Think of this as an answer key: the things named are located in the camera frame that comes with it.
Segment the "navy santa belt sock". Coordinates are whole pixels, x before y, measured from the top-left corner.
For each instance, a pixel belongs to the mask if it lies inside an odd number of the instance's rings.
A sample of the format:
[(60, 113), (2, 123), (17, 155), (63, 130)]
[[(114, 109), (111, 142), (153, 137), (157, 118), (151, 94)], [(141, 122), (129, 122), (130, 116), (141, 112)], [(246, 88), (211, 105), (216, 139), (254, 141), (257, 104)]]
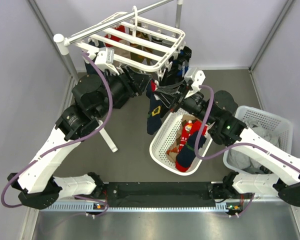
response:
[(153, 80), (149, 82), (146, 88), (146, 96), (149, 98), (149, 110), (147, 113), (146, 130), (149, 135), (154, 135), (162, 126), (162, 111), (165, 106), (160, 99), (155, 96), (156, 84)]

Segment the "white clip sock hanger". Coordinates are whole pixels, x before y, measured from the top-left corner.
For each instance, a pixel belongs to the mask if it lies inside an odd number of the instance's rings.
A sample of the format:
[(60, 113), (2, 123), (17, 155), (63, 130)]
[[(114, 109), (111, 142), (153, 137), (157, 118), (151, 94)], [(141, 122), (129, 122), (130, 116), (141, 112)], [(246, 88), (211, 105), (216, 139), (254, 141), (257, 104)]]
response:
[[(127, 12), (116, 12), (99, 23), (105, 23), (125, 14)], [(105, 43), (110, 44), (114, 49), (114, 67), (106, 70), (114, 75), (119, 75), (123, 72), (120, 66), (129, 65), (142, 73), (156, 73), (161, 78), (164, 72), (171, 68), (171, 60), (175, 60), (185, 47), (186, 34), (179, 28), (141, 15), (139, 17), (137, 21), (135, 18), (131, 18), (124, 21), (123, 24), (109, 27), (70, 45), (75, 45), (85, 53), (83, 58), (86, 63), (93, 62), (95, 64), (99, 49), (106, 47)], [(119, 25), (125, 27), (125, 33), (114, 29)], [(119, 42), (110, 40), (105, 38), (106, 34), (117, 36), (121, 40)]]

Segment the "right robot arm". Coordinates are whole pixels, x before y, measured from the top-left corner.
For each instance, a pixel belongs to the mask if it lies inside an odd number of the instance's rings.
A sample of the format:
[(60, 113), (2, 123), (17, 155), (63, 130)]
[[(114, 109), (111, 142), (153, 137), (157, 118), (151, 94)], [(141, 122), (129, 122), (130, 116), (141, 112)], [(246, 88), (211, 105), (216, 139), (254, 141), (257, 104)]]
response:
[(269, 174), (237, 172), (229, 177), (223, 185), (227, 197), (245, 193), (273, 195), (300, 207), (300, 158), (281, 150), (236, 118), (234, 112), (238, 105), (229, 92), (211, 92), (210, 99), (205, 100), (201, 93), (204, 78), (204, 73), (198, 71), (194, 77), (186, 73), (175, 84), (162, 85), (151, 80), (145, 85), (152, 101), (150, 117), (160, 117), (160, 109), (165, 106), (172, 112), (184, 110), (195, 118), (183, 126), (179, 142), (172, 149), (176, 169), (184, 173), (194, 159), (204, 161), (199, 151), (203, 140), (210, 137), (216, 144), (223, 145), (225, 151), (241, 153), (269, 170)]

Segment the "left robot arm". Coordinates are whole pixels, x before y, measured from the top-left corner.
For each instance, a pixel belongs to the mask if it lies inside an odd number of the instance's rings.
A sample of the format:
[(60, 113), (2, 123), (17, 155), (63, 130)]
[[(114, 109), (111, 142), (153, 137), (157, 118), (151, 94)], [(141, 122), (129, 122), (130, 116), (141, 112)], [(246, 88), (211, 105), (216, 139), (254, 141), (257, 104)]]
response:
[(72, 89), (74, 103), (57, 119), (48, 139), (22, 173), (11, 173), (8, 182), (19, 190), (20, 204), (37, 210), (50, 207), (68, 197), (99, 198), (104, 183), (99, 175), (88, 172), (76, 177), (56, 177), (63, 160), (83, 141), (104, 129), (100, 119), (111, 116), (129, 98), (140, 96), (152, 76), (126, 66), (123, 73), (88, 73)]

